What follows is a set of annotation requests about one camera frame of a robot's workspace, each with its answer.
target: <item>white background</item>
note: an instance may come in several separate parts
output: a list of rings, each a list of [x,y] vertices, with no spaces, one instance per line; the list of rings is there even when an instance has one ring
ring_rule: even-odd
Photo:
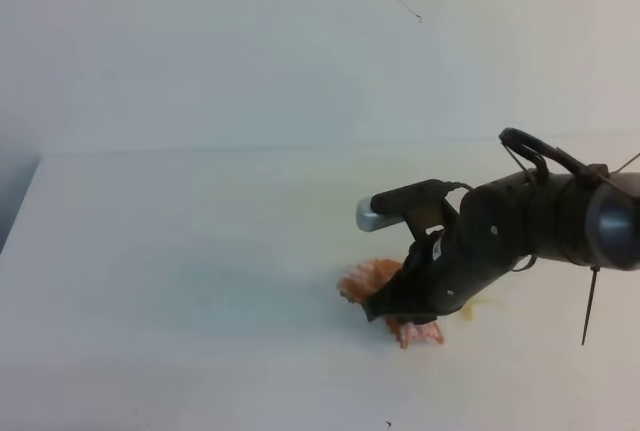
[[[0,0],[0,15],[8,216],[34,155],[640,128],[636,0]]]
[[[359,198],[515,169],[498,143],[43,159],[0,256],[0,429],[637,430],[640,272],[600,273],[585,347],[587,268],[504,276],[406,351],[335,290],[412,241],[359,231]]]
[[[618,149],[611,136],[640,131],[638,36],[637,0],[0,0],[0,236],[40,155],[333,153],[293,170],[177,155],[45,159],[3,257],[7,429],[633,429],[640,275],[604,281],[585,350],[583,270],[505,281],[495,297],[514,313],[488,307],[477,326],[447,329],[446,352],[426,354],[398,354],[329,285],[337,266],[406,250],[399,231],[356,232],[363,193],[446,170],[477,184],[513,169],[473,147],[442,151],[437,164],[421,145],[383,149],[384,169],[350,153],[493,140],[513,125],[611,133],[578,150],[619,163],[633,140]],[[237,187],[264,186],[257,177],[272,198],[264,206]],[[335,233],[320,229],[328,222],[340,223]],[[232,275],[216,309],[235,320],[210,320],[218,285],[197,271],[211,268],[273,279],[251,288],[261,314],[237,304],[246,283]],[[195,284],[175,294],[183,276]],[[299,289],[279,286],[282,276],[298,276]]]

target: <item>orange object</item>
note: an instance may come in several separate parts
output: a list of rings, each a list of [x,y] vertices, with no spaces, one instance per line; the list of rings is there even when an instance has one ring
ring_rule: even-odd
[[[396,274],[402,263],[392,259],[374,259],[356,266],[356,269],[342,278],[337,285],[340,294],[352,303],[362,303],[382,288]],[[401,324],[397,319],[385,318],[389,331],[396,337],[402,349],[416,342],[442,344],[444,336],[435,323],[416,325]]]

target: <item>thin wire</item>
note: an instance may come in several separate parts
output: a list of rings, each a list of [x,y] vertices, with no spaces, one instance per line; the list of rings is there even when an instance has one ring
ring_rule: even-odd
[[[503,144],[502,146],[504,146],[504,149],[507,150],[507,153],[509,153],[509,156],[511,156],[513,158],[513,160],[516,163],[518,163],[518,166],[520,166],[520,169],[522,169],[524,174],[527,176],[527,179],[529,180],[529,183],[530,184],[534,184],[535,181],[533,179],[533,176],[531,175],[531,171],[529,171],[527,168],[524,167],[524,165],[520,162],[520,160],[516,157],[516,155],[513,153],[513,151],[511,151],[509,149],[509,147],[506,144]]]
[[[559,152],[568,155],[565,151],[563,151],[560,148],[556,148]],[[626,196],[629,199],[636,199],[634,196],[632,196],[631,194],[629,194],[628,191],[626,191],[625,189],[621,188],[619,185],[617,185],[616,183],[614,183],[613,181],[611,181],[609,178],[603,176],[602,174],[600,174],[599,172],[597,172],[595,169],[593,169],[591,166],[587,166],[584,163],[581,163],[578,160],[575,160],[576,164],[582,168],[583,171],[586,171],[587,173],[591,174],[592,176],[595,176],[596,178],[604,181],[605,183],[607,183],[609,186],[611,186],[613,189],[615,189],[616,191],[622,193],[624,196]]]
[[[633,158],[631,158],[629,161],[627,161],[626,163],[624,163],[622,166],[620,166],[618,169],[616,169],[613,174],[615,173],[619,173],[620,171],[622,171],[624,168],[626,168],[627,166],[629,166],[631,163],[633,163],[636,159],[640,158],[640,153],[636,154]]]

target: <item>white table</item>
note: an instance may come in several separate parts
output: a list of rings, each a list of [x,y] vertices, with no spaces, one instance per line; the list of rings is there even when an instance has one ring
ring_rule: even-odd
[[[560,140],[618,165],[638,136]],[[363,196],[516,170],[496,142],[44,159],[2,255],[0,429],[633,430],[640,273],[539,263],[400,350],[334,289],[408,231]]]

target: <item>metal rod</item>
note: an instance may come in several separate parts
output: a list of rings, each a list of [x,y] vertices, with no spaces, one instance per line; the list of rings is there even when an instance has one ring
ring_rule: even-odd
[[[589,289],[589,300],[587,301],[587,315],[584,317],[584,329],[582,330],[582,345],[587,339],[587,328],[589,327],[589,318],[591,317],[591,306],[593,305],[593,293],[596,290],[596,279],[598,279],[599,266],[591,268],[593,274],[591,275],[591,288]]]

